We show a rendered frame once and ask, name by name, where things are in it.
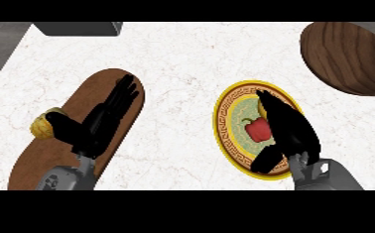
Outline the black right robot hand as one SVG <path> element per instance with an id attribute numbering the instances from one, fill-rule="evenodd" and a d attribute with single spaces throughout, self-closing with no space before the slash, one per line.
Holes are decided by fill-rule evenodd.
<path id="1" fill-rule="evenodd" d="M 275 144 L 263 148 L 253 164 L 255 173 L 268 174 L 283 161 L 296 154 L 308 153 L 311 166 L 320 161 L 321 144 L 312 125 L 300 113 L 266 90 L 258 91 L 263 106 L 268 111 L 269 125 L 274 133 Z"/>

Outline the red bell pepper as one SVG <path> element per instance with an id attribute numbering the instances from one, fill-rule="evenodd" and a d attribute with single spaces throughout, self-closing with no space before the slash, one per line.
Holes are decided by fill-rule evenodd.
<path id="1" fill-rule="evenodd" d="M 256 143 L 263 142 L 272 138 L 272 129 L 268 120 L 259 117 L 256 120 L 246 118 L 249 122 L 246 125 L 246 131 Z"/>

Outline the brown oval cutting board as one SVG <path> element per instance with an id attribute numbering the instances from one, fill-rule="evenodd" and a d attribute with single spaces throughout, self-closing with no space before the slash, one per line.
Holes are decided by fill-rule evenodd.
<path id="1" fill-rule="evenodd" d="M 33 123 L 35 140 L 11 171 L 11 190 L 92 190 L 139 116 L 145 90 L 120 68 L 95 73 L 66 105 Z"/>

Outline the yellow bumpy fruit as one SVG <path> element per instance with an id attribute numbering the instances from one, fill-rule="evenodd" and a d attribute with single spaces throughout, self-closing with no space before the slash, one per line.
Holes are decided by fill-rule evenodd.
<path id="1" fill-rule="evenodd" d="M 51 112 L 58 112 L 64 115 L 69 115 L 61 107 L 54 107 L 35 119 L 35 122 L 30 126 L 30 131 L 35 137 L 41 140 L 46 140 L 55 137 L 54 126 L 46 118 L 46 115 Z"/>

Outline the brown wooden bowl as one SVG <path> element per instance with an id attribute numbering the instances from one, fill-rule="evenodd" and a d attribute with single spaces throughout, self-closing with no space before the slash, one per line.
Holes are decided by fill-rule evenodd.
<path id="1" fill-rule="evenodd" d="M 300 34 L 300 54 L 328 86 L 375 96 L 375 22 L 314 22 Z"/>

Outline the yellow patterned plate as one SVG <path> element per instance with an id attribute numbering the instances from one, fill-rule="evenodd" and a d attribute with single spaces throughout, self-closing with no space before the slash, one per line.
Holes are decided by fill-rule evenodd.
<path id="1" fill-rule="evenodd" d="M 268 91 L 293 109 L 302 112 L 293 97 L 272 83 L 246 80 L 235 83 L 222 93 L 213 113 L 213 129 L 221 150 L 240 171 L 263 180 L 278 180 L 292 176 L 287 158 L 268 174 L 252 172 L 252 164 L 263 148 L 277 143 L 275 138 L 256 142 L 246 127 L 255 120 L 266 116 L 259 110 L 258 91 Z"/>

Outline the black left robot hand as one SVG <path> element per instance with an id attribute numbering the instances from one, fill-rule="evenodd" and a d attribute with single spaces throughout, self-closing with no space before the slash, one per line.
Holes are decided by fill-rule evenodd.
<path id="1" fill-rule="evenodd" d="M 106 102 L 94 108 L 83 123 L 58 112 L 46 115 L 54 126 L 55 138 L 73 145 L 74 154 L 92 159 L 104 154 L 120 126 L 120 120 L 138 95 L 135 76 L 128 74 L 117 82 Z"/>

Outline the dark grey appliance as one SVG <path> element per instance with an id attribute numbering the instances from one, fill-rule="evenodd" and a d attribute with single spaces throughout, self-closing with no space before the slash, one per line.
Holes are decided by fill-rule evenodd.
<path id="1" fill-rule="evenodd" d="M 110 37 L 120 34 L 122 22 L 36 22 L 46 36 Z"/>

